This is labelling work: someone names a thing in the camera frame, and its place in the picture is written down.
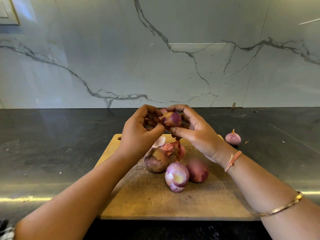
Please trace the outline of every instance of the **light switch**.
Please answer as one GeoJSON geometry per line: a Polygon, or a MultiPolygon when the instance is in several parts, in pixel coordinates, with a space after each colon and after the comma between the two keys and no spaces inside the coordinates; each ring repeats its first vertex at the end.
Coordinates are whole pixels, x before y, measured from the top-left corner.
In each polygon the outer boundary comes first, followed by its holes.
{"type": "Polygon", "coordinates": [[[0,0],[0,25],[19,25],[11,0],[0,0]]]}
{"type": "Polygon", "coordinates": [[[0,2],[0,18],[9,18],[5,4],[2,1],[0,2]]]}

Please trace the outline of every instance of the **orange thread bracelet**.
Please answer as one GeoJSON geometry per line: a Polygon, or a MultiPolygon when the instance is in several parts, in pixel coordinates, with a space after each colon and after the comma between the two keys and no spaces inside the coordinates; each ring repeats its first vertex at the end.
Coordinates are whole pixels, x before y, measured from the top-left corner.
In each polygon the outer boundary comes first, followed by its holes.
{"type": "Polygon", "coordinates": [[[231,154],[231,158],[230,158],[230,161],[229,161],[229,165],[226,167],[226,169],[224,170],[225,172],[227,172],[229,170],[229,168],[231,166],[233,166],[233,163],[237,160],[237,158],[240,156],[240,154],[242,153],[242,151],[238,151],[235,156],[233,156],[231,154]]]}

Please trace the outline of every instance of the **bracelet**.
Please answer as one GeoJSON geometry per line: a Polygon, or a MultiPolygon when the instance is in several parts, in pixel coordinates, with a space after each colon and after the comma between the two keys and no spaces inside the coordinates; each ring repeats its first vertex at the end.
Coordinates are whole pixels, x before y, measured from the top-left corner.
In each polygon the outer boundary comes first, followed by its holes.
{"type": "Polygon", "coordinates": [[[233,166],[233,163],[237,160],[237,158],[240,156],[240,154],[242,153],[242,151],[238,151],[235,156],[233,156],[231,154],[231,158],[230,158],[230,161],[229,161],[229,165],[226,167],[226,169],[224,170],[225,172],[227,172],[229,170],[229,168],[231,166],[233,166]]]}
{"type": "Polygon", "coordinates": [[[281,206],[281,207],[279,207],[279,208],[277,208],[277,209],[275,209],[275,210],[273,210],[273,211],[271,211],[269,213],[262,213],[262,214],[260,214],[260,216],[261,217],[272,216],[274,214],[282,212],[282,211],[284,211],[286,209],[289,209],[290,207],[293,207],[294,205],[298,204],[299,201],[301,201],[303,194],[301,192],[299,192],[299,191],[297,191],[297,193],[298,193],[297,197],[291,203],[289,203],[288,205],[281,206]]]}

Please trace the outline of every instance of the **white marble wall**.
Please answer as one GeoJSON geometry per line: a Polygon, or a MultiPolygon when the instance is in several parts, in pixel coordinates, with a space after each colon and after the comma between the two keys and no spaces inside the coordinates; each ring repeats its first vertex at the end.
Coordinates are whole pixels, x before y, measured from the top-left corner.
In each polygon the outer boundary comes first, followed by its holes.
{"type": "Polygon", "coordinates": [[[320,0],[12,1],[0,108],[320,106],[320,0]]]}

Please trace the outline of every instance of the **gold bangle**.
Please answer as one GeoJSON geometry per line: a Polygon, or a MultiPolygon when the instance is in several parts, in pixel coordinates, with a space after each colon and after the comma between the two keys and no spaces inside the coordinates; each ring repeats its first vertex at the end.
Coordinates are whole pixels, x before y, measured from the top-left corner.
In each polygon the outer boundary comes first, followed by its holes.
{"type": "Polygon", "coordinates": [[[286,210],[286,209],[289,209],[290,207],[293,207],[294,205],[298,204],[299,201],[301,201],[302,196],[303,196],[301,192],[298,191],[298,193],[299,193],[299,194],[297,195],[297,197],[296,197],[290,204],[285,205],[285,206],[281,206],[281,207],[279,207],[279,208],[277,208],[277,209],[275,209],[275,210],[273,210],[273,211],[271,211],[271,212],[269,212],[269,213],[262,213],[262,214],[260,214],[260,216],[261,216],[261,217],[264,217],[264,216],[272,216],[272,215],[274,215],[274,214],[277,214],[277,213],[279,213],[279,212],[282,212],[282,211],[284,211],[284,210],[286,210]]]}

